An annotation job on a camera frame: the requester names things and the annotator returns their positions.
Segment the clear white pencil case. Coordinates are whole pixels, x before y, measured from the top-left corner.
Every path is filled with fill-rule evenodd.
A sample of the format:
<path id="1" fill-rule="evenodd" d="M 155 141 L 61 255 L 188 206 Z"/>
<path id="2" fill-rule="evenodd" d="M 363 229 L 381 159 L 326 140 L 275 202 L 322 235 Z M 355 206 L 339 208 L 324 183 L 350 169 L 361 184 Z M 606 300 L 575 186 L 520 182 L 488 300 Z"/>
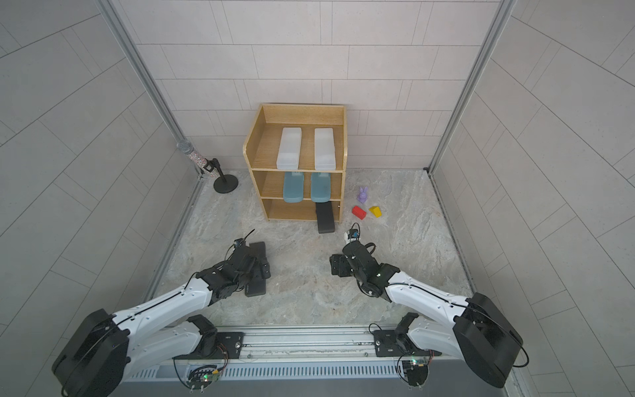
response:
<path id="1" fill-rule="evenodd" d="M 314 167 L 319 171 L 336 170 L 335 142 L 332 128 L 314 130 Z"/>
<path id="2" fill-rule="evenodd" d="M 299 168 L 301 142 L 301 127 L 284 127 L 282 129 L 276 160 L 278 170 L 297 170 Z"/>

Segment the right circuit board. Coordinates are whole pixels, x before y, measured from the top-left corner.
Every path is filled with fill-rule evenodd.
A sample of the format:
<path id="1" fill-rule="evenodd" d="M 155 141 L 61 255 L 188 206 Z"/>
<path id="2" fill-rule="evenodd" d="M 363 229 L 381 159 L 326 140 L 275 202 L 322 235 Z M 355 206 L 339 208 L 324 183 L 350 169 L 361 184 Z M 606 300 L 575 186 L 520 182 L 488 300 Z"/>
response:
<path id="1" fill-rule="evenodd" d="M 399 378 L 409 387 L 420 388 L 425 385 L 429 376 L 429 367 L 425 361 L 415 358 L 405 360 L 400 357 L 396 364 L 396 372 Z"/>

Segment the left circuit board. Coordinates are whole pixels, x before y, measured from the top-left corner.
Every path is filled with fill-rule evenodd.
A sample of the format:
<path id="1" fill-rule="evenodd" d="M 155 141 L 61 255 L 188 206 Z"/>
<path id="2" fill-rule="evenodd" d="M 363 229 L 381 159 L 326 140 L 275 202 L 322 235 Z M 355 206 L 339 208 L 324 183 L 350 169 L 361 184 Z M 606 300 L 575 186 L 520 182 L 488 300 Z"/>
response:
<path id="1" fill-rule="evenodd" d="M 203 393 L 210 385 L 219 380 L 221 373 L 216 365 L 206 365 L 191 370 L 187 379 L 190 392 L 198 390 Z"/>

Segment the teal pencil case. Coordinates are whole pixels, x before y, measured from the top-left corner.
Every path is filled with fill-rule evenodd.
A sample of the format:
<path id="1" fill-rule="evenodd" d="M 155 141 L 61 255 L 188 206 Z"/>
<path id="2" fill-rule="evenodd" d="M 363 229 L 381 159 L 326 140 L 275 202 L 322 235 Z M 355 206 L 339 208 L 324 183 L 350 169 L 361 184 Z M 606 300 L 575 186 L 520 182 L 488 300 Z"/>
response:
<path id="1" fill-rule="evenodd" d="M 331 199 L 331 174 L 312 173 L 311 200 L 314 203 L 327 203 Z"/>
<path id="2" fill-rule="evenodd" d="M 304 173 L 284 173 L 283 200 L 286 203 L 300 203 L 304 200 Z"/>

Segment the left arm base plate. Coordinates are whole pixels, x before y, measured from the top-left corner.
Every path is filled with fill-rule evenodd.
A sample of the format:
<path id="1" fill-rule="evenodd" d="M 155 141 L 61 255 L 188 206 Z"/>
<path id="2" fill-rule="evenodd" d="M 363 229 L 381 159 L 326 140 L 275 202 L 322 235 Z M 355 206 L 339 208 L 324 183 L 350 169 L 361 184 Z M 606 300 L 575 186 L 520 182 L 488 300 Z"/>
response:
<path id="1" fill-rule="evenodd" d="M 244 337 L 244 332 L 218 332 L 214 336 L 203 336 L 195 350 L 189 354 L 189 359 L 238 359 Z"/>

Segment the purple toy figure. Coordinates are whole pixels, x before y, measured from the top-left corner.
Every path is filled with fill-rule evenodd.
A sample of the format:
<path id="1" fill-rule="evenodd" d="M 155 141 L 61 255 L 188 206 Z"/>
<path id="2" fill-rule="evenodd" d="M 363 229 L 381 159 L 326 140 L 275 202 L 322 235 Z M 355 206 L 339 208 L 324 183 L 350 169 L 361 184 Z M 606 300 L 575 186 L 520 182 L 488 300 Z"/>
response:
<path id="1" fill-rule="evenodd" d="M 357 201 L 359 203 L 364 204 L 367 202 L 367 200 L 368 200 L 368 187 L 367 186 L 360 187 L 359 193 L 357 195 Z"/>

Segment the yellow toy block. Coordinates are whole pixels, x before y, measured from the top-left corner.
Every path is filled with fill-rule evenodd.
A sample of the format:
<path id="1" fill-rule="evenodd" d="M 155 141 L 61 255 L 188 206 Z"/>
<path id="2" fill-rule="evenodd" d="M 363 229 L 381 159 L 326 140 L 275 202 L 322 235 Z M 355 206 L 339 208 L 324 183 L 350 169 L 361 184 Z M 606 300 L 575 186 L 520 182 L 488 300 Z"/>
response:
<path id="1" fill-rule="evenodd" d="M 382 217 L 382 211 L 379 206 L 371 206 L 368 211 L 372 213 L 376 218 Z"/>

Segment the aluminium mounting rail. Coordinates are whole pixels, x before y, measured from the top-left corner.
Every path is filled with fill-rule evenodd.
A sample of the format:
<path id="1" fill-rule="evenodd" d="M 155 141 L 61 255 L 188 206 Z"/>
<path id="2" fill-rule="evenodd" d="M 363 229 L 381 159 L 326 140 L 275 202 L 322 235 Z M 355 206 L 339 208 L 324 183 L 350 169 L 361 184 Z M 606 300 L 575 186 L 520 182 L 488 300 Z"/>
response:
<path id="1" fill-rule="evenodd" d="M 265 328 L 248 329 L 238 359 L 274 360 L 322 357 L 360 357 L 364 353 L 375 355 L 373 330 L 360 327 L 335 328 Z M 203 336 L 214 336 L 218 330 L 200 316 L 178 327 L 163 329 L 145 342 L 135 342 L 129 352 L 130 362 L 123 377 L 128 379 L 138 372 L 173 358 L 189 359 Z"/>

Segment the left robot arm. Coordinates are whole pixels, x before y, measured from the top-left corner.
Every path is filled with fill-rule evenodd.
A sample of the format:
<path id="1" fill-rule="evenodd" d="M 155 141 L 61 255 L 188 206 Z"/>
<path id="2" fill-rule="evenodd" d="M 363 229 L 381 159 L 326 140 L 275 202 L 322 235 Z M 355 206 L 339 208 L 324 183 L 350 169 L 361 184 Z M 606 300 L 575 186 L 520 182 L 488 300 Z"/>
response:
<path id="1" fill-rule="evenodd" d="M 89 314 L 52 366 L 61 395 L 108 396 L 122 381 L 169 359 L 237 358 L 243 335 L 218 334 L 200 310 L 240 291 L 263 295 L 270 276 L 266 245 L 238 239 L 231 255 L 184 285 L 114 314 Z"/>

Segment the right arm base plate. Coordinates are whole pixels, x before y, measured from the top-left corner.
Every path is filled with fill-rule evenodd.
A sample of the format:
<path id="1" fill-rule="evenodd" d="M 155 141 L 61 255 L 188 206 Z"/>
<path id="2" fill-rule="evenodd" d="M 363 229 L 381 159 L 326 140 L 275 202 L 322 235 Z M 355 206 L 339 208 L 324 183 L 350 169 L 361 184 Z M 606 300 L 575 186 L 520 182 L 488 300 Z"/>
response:
<path id="1" fill-rule="evenodd" d="M 375 329 L 371 332 L 374 338 L 375 355 L 377 357 L 432 357 L 441 356 L 441 352 L 422 350 L 405 335 L 398 335 L 395 330 Z"/>

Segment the black pencil case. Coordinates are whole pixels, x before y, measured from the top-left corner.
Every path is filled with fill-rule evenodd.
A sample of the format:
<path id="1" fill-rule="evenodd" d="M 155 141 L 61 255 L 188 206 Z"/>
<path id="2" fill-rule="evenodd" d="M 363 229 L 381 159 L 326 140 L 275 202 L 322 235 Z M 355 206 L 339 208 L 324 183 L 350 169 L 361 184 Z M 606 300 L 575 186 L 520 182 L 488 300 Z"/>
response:
<path id="1" fill-rule="evenodd" d="M 315 203 L 317 229 L 319 234 L 335 232 L 335 219 L 332 210 L 332 202 Z"/>
<path id="2" fill-rule="evenodd" d="M 245 287 L 246 297 L 266 294 L 266 281 L 271 277 L 271 267 L 266 258 L 264 242 L 251 243 L 248 247 L 249 258 L 252 259 L 251 279 Z"/>

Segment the black round stand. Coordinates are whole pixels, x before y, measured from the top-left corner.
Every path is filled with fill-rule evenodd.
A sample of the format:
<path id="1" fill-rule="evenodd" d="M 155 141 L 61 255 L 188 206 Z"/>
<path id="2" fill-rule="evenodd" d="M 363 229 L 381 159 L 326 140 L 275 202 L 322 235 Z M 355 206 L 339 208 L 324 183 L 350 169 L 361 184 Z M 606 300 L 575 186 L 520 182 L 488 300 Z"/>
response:
<path id="1" fill-rule="evenodd" d="M 216 178 L 213 183 L 213 188 L 217 193 L 228 194 L 238 187 L 238 179 L 236 176 L 225 174 L 218 159 L 213 158 L 212 160 L 207 160 L 204 169 L 210 174 L 215 171 L 218 172 L 218 178 Z"/>

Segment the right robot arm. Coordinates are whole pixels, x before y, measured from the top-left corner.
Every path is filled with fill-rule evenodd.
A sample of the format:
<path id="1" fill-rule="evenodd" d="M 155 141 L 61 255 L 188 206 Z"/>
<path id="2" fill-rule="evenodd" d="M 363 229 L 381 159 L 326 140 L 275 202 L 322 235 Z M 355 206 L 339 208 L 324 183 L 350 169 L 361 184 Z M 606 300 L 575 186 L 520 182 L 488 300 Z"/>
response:
<path id="1" fill-rule="evenodd" d="M 468 298 L 431 287 L 379 263 L 374 251 L 375 243 L 351 240 L 330 257 L 330 266 L 334 276 L 355 278 L 364 295 L 411 309 L 394 330 L 399 358 L 410 365 L 405 380 L 422 385 L 427 376 L 418 374 L 416 355 L 441 353 L 463 360 L 485 383 L 503 388 L 524 341 L 494 302 L 481 293 Z"/>

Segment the clear tube with beads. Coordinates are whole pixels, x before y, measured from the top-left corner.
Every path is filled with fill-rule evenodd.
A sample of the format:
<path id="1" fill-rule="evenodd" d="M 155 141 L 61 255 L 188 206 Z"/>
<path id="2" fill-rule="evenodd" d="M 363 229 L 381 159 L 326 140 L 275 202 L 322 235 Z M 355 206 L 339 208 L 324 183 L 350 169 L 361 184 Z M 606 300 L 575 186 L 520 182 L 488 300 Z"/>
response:
<path id="1" fill-rule="evenodd" d="M 209 165 L 209 160 L 205 158 L 203 155 L 198 153 L 193 144 L 188 140 L 182 140 L 177 144 L 178 149 L 184 153 L 190 160 L 192 160 L 195 165 L 197 165 L 201 170 L 211 173 L 212 169 Z"/>

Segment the circuit board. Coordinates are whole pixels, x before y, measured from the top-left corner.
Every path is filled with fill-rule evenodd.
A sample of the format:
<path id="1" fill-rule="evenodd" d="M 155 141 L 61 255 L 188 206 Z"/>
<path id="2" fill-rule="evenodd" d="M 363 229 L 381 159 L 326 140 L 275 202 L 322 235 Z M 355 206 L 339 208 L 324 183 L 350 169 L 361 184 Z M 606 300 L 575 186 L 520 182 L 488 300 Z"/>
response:
<path id="1" fill-rule="evenodd" d="M 415 358 L 405 360 L 400 357 L 396 364 L 396 372 L 399 378 L 409 387 L 420 388 L 425 385 L 429 376 L 429 367 L 425 361 Z"/>
<path id="2" fill-rule="evenodd" d="M 216 365 L 206 365 L 191 370 L 187 379 L 190 392 L 198 390 L 203 393 L 210 385 L 219 380 L 221 373 Z"/>

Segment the red toy block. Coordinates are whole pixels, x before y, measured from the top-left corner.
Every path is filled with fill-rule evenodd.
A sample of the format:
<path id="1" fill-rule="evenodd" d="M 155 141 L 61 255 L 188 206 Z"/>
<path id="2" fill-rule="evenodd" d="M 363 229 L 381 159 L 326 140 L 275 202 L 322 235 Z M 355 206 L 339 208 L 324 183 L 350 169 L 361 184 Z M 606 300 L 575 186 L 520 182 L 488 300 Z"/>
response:
<path id="1" fill-rule="evenodd" d="M 355 215 L 360 220 L 364 220 L 367 216 L 367 212 L 360 208 L 359 206 L 354 206 L 352 208 L 352 214 Z"/>

